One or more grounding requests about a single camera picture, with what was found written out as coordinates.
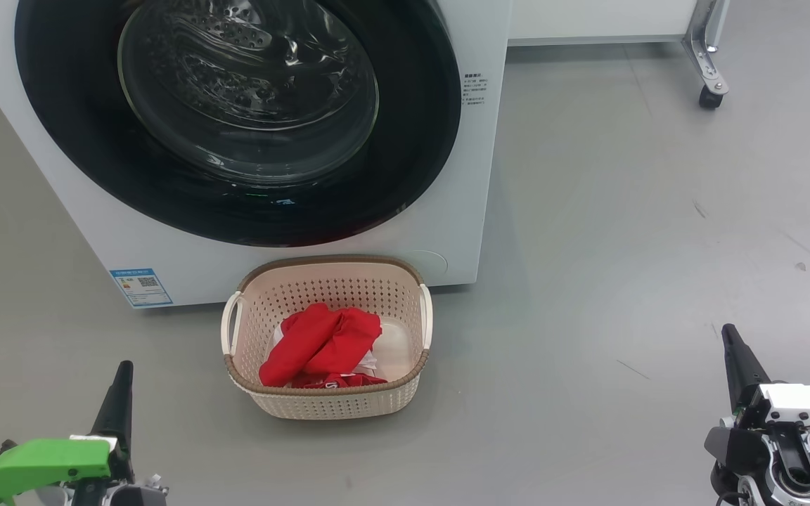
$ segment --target basket handle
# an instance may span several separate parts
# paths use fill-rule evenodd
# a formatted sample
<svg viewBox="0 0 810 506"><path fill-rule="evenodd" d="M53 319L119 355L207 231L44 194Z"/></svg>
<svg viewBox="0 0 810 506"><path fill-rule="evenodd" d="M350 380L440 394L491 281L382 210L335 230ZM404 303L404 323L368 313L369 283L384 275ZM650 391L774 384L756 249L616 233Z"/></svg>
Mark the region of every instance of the basket handle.
<svg viewBox="0 0 810 506"><path fill-rule="evenodd" d="M430 298L430 288L420 286L420 320L424 324L424 349L430 349L433 342L433 300Z"/></svg>
<svg viewBox="0 0 810 506"><path fill-rule="evenodd" d="M242 320L242 311L237 309L236 322L233 324L233 339L231 340L231 330L229 323L231 322L231 314L234 308L238 308L239 301L244 301L242 294L236 292L231 295L224 307L224 314L221 317L221 346L224 349L224 355L234 356L236 354L237 338L239 337L239 321Z"/></svg>

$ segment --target laundry basket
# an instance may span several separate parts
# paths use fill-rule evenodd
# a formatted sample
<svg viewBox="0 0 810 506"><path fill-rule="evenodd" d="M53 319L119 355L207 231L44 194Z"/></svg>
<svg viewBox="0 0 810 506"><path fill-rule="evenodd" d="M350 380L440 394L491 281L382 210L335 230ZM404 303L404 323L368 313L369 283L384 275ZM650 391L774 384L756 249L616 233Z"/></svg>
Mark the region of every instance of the laundry basket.
<svg viewBox="0 0 810 506"><path fill-rule="evenodd" d="M386 384L338 389L261 384L258 369L273 348L274 330L315 302L380 316L382 335L373 355ZM221 320L224 362L237 387L269 414L293 420L343 420L401 410L417 391L432 335L430 291L414 268L387 257L312 257L261 266L227 301Z"/></svg>

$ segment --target basket rim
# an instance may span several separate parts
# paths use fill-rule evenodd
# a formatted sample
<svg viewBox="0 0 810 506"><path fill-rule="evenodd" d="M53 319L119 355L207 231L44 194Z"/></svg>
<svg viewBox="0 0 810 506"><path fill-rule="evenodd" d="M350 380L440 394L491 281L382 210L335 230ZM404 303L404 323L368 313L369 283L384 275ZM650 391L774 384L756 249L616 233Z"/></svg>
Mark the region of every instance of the basket rim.
<svg viewBox="0 0 810 506"><path fill-rule="evenodd" d="M295 268L296 266L309 266L317 264L387 264L407 271L409 275L411 275L412 278L418 282L418 285L424 284L424 279L421 278L418 270L403 260L393 259L392 257L382 257L380 255L324 255L320 257L300 257L299 259L276 260L274 262L264 264L263 266L258 266L258 268L253 269L252 272L248 273L248 275L243 278L243 280L239 283L237 290L239 292L245 292L245 288L248 288L248 285L255 281L255 278L258 278L258 276L263 275L263 273L272 271L274 269Z"/></svg>
<svg viewBox="0 0 810 506"><path fill-rule="evenodd" d="M280 268L294 268L295 266L308 266L315 264L351 264L351 263L369 263L369 264L386 264L396 266L409 273L414 278L418 285L424 285L424 280L421 278L420 273L411 264L399 259L392 259L392 257L383 257L380 255L325 255L319 257L300 257L299 259L284 259L276 260L255 268L252 272L243 278L239 283L238 291L245 294L245 289L251 282L255 281L258 276L263 273ZM283 395L292 397L338 397L342 395L358 395L358 394L376 394L380 391L395 390L396 388L404 387L411 381L414 381L424 365L427 365L427 359L430 357L430 350L424 349L418 364L415 364L407 375L392 382L385 382L384 384L371 384L367 387L347 387L347 388L287 388L287 387L264 387L264 385L254 384L248 381L241 374L239 374L236 365L233 364L233 356L224 355L224 362L227 365L227 372L231 375L231 379L243 390L250 394L261 395Z"/></svg>
<svg viewBox="0 0 810 506"><path fill-rule="evenodd" d="M287 387L263 387L260 384L248 381L237 371L236 366L233 364L233 356L224 355L224 362L227 365L227 371L231 375L231 379L239 385L240 388L250 394L259 395L283 395L286 397L340 397L344 395L360 395L360 394L378 394L381 391L395 390L396 388L405 387L409 382L414 381L424 365L427 365L427 359L430 357L430 350L424 349L420 353L418 364L411 369L407 375L395 381L385 382L384 384L370 384L367 387L347 387L347 388L287 388Z"/></svg>

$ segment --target white washing machine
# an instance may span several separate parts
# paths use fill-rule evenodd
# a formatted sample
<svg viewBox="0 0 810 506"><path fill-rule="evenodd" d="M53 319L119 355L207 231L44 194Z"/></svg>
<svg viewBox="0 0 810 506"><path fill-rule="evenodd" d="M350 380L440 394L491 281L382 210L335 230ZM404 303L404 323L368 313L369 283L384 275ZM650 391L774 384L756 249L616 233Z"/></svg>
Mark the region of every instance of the white washing machine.
<svg viewBox="0 0 810 506"><path fill-rule="evenodd" d="M133 307L286 257L476 281L511 0L0 0L0 107Z"/></svg>

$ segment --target washing machine door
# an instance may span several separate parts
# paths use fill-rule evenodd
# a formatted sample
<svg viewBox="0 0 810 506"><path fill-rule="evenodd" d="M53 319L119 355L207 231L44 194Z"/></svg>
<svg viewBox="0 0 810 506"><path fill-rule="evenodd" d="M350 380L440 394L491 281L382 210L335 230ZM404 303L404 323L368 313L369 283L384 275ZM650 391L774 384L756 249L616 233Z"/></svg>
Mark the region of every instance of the washing machine door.
<svg viewBox="0 0 810 506"><path fill-rule="evenodd" d="M253 246L362 233L446 163L459 71L432 0L20 0L23 84L126 205Z"/></svg>

